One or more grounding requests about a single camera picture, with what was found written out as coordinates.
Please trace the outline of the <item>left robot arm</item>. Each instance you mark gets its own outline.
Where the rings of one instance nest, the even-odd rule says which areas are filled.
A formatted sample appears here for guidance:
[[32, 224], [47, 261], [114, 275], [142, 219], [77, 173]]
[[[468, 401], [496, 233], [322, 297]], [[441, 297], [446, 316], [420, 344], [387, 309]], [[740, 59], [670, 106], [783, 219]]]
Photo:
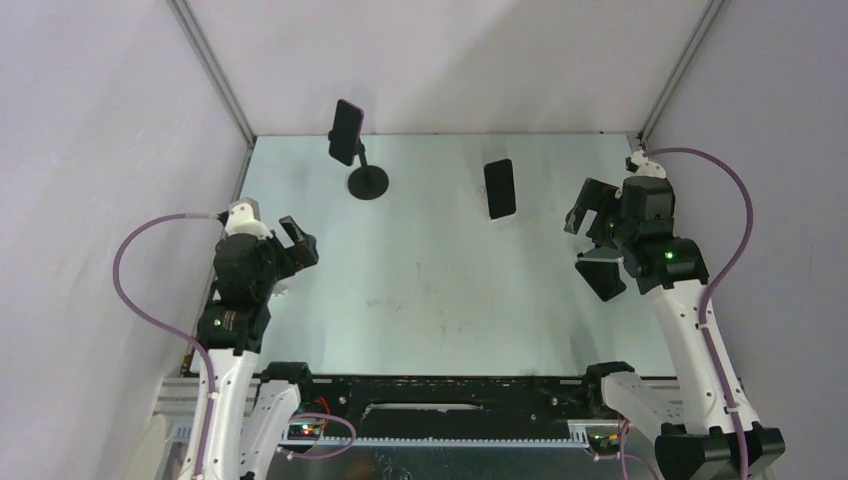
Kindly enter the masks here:
[[182, 479], [263, 479], [292, 416], [316, 403], [303, 362], [271, 364], [253, 410], [246, 409], [250, 383], [270, 322], [274, 287], [317, 264], [317, 242], [295, 220], [279, 221], [292, 240], [252, 215], [231, 211], [225, 237], [215, 246], [217, 299], [201, 314], [198, 341], [208, 354], [201, 367]]

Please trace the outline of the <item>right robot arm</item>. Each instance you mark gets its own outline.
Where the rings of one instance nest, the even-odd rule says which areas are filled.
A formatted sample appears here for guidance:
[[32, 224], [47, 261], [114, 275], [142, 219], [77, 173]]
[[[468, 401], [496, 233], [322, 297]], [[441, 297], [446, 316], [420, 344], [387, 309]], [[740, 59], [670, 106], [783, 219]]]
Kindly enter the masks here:
[[614, 411], [649, 438], [666, 479], [750, 479], [786, 449], [781, 432], [764, 426], [748, 402], [707, 299], [709, 273], [698, 245], [674, 232], [675, 194], [658, 177], [633, 176], [621, 186], [587, 179], [568, 212], [576, 233], [588, 212], [589, 251], [576, 270], [609, 301], [635, 280], [651, 303], [676, 374], [679, 404], [648, 387], [624, 362], [586, 370], [581, 402], [606, 418]]

